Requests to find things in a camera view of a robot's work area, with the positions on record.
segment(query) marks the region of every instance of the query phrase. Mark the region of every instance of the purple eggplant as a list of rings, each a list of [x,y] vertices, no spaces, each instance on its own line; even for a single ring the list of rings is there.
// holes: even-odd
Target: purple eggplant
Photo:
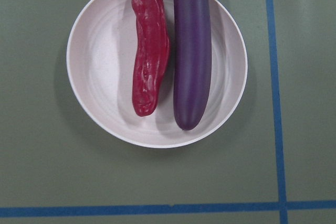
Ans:
[[[174,0],[174,116],[183,130],[196,127],[211,82],[211,24],[208,0]]]

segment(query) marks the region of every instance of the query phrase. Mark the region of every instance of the blue tape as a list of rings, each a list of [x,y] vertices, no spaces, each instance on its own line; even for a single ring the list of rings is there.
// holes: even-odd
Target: blue tape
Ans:
[[[288,223],[287,197],[286,197],[286,179],[285,179],[285,161],[282,142],[282,123],[280,106],[280,89],[278,73],[277,40],[275,31],[275,16],[273,0],[266,0],[267,22],[268,22],[268,41],[269,55],[271,65],[271,83],[272,83],[272,101],[275,128],[275,147],[277,161],[278,195],[280,206],[280,223]]]
[[[336,208],[336,200],[291,201],[288,210],[332,209]]]
[[[211,212],[278,211],[278,202],[191,205],[13,207],[0,208],[0,218],[194,214]]]

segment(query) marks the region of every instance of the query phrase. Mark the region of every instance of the bowl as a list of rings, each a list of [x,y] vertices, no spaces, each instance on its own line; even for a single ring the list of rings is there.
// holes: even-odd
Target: bowl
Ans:
[[[75,96],[104,130],[128,143],[151,148],[199,141],[221,127],[236,109],[246,83],[247,55],[238,26],[217,0],[209,0],[212,79],[199,125],[181,130],[173,112],[174,5],[164,0],[172,55],[153,114],[136,115],[132,76],[137,48],[131,0],[91,0],[77,17],[67,45],[67,71]]]

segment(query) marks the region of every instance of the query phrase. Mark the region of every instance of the pepper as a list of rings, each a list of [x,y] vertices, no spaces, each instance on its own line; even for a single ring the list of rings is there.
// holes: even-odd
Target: pepper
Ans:
[[[163,0],[132,0],[138,47],[133,71],[132,103],[139,116],[154,112],[166,71],[170,40]]]

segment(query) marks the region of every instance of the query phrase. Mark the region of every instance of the gray-green table surface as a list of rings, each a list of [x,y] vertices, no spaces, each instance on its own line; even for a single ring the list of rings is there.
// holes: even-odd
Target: gray-green table surface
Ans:
[[[0,0],[0,223],[336,222],[336,0],[219,0],[246,89],[215,133],[169,150],[113,137],[77,102],[66,45],[89,1]]]

